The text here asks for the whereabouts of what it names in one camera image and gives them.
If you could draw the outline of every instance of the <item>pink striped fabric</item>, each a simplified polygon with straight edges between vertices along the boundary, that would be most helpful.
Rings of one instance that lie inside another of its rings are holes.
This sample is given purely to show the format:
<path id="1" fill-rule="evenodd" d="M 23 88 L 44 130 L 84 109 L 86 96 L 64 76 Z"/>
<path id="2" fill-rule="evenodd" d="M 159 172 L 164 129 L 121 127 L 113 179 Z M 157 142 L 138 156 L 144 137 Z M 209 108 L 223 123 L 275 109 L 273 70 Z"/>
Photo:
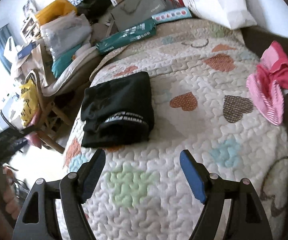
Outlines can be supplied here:
<path id="1" fill-rule="evenodd" d="M 259 112 L 272 124 L 280 125 L 284 113 L 281 87 L 288 89 L 288 57 L 277 41 L 263 53 L 257 72 L 248 76 L 246 86 Z"/>

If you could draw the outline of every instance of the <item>black bag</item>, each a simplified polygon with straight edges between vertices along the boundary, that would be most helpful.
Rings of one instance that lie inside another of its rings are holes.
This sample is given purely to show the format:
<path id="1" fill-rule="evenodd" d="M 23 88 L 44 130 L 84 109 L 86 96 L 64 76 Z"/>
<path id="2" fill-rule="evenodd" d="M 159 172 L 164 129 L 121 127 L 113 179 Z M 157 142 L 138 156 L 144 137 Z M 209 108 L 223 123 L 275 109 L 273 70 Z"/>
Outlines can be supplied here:
<path id="1" fill-rule="evenodd" d="M 77 14 L 84 14 L 89 21 L 97 22 L 107 8 L 112 4 L 111 0 L 83 0 L 77 8 Z"/>

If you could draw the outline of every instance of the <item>blue gripper pad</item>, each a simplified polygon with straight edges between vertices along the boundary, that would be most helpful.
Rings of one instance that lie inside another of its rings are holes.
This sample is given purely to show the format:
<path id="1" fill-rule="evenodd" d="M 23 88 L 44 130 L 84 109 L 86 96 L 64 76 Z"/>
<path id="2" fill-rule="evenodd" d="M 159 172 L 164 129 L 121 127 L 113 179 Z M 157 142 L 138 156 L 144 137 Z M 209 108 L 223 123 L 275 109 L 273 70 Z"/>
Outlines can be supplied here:
<path id="1" fill-rule="evenodd" d="M 189 160 L 185 151 L 182 151 L 180 153 L 180 165 L 186 177 L 188 185 L 191 187 L 194 197 L 198 199 L 202 204 L 205 204 L 206 194 L 204 182 L 202 181 L 197 170 L 194 168 L 193 164 Z"/>

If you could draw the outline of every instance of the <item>screw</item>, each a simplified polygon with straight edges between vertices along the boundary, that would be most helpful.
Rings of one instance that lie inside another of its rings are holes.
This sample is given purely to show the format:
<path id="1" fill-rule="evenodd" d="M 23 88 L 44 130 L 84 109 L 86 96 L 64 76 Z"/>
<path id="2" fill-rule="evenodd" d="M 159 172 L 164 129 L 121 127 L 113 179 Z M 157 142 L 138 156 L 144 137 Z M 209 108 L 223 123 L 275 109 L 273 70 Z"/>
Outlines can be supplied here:
<path id="1" fill-rule="evenodd" d="M 76 172 L 70 172 L 69 174 L 68 174 L 68 178 L 69 179 L 74 179 L 75 177 L 76 177 Z"/>
<path id="2" fill-rule="evenodd" d="M 246 178 L 244 178 L 242 181 L 243 181 L 243 183 L 244 183 L 245 185 L 248 185 L 248 184 L 250 183 L 250 180 L 249 180 L 249 179 L 246 179 Z"/>
<path id="3" fill-rule="evenodd" d="M 211 173 L 210 178 L 211 179 L 218 179 L 218 175 L 216 173 Z"/>
<path id="4" fill-rule="evenodd" d="M 36 180 L 36 184 L 40 185 L 40 184 L 43 183 L 43 181 L 44 181 L 44 179 L 37 179 L 37 180 Z"/>

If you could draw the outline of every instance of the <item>quilted bedspread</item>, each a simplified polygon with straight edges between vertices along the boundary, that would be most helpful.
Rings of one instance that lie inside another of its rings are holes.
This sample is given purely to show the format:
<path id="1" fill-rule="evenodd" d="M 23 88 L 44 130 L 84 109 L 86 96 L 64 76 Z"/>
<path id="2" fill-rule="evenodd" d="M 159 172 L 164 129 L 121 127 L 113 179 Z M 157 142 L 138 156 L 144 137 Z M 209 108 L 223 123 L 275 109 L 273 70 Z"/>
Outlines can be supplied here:
<path id="1" fill-rule="evenodd" d="M 276 239 L 287 200 L 287 134 L 249 99 L 246 78 L 259 59 L 241 32 L 181 20 L 159 25 L 155 37 L 115 50 L 104 62 L 114 56 L 114 62 L 100 64 L 91 86 L 148 72 L 155 126 L 148 142 L 105 149 L 105 168 L 83 205 L 96 238 L 188 239 L 203 209 L 180 167 L 180 152 L 188 149 L 223 179 L 251 180 Z M 79 113 L 65 149 L 66 173 L 95 152 L 80 145 L 83 126 Z M 223 236 L 228 212 L 225 201 L 215 239 Z M 57 213 L 63 238 L 69 239 L 59 203 Z"/>

